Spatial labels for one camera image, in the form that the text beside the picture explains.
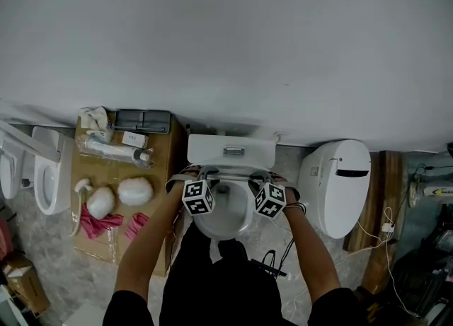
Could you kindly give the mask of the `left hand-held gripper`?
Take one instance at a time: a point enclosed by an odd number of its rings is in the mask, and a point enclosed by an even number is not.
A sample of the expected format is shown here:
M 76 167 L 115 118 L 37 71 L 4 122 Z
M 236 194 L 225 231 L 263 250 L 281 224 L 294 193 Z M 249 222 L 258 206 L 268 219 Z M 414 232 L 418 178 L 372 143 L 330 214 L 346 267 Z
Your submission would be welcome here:
M 209 175 L 219 172 L 218 168 L 208 165 L 201 168 L 195 180 L 184 182 L 182 202 L 191 216 L 210 214 L 215 207 L 215 200 L 211 191 L 212 185 L 219 180 L 208 180 Z

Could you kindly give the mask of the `person's right hand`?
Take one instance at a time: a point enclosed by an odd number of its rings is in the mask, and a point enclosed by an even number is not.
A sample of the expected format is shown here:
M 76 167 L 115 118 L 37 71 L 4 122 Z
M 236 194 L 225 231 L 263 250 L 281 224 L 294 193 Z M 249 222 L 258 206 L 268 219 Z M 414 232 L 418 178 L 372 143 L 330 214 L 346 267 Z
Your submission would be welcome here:
M 291 182 L 289 182 L 285 177 L 276 173 L 271 173 L 270 175 L 275 186 L 283 187 L 284 189 L 295 190 L 294 185 Z

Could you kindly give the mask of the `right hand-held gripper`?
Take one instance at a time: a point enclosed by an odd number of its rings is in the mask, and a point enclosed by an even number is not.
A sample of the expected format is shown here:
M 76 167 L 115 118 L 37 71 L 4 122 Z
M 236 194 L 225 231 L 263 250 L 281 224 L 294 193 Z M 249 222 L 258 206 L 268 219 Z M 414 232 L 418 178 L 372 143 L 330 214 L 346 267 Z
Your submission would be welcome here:
M 261 216 L 274 219 L 287 204 L 285 188 L 276 185 L 269 172 L 258 170 L 250 174 L 248 186 L 254 197 L 253 209 Z

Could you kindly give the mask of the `person's left hand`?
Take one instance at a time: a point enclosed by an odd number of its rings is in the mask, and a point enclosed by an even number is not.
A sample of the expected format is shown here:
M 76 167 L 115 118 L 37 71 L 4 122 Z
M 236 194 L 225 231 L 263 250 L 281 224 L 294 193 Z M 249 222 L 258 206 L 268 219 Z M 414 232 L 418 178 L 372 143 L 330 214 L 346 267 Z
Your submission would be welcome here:
M 188 167 L 183 169 L 181 174 L 184 175 L 189 180 L 197 180 L 201 170 L 202 166 L 189 165 Z

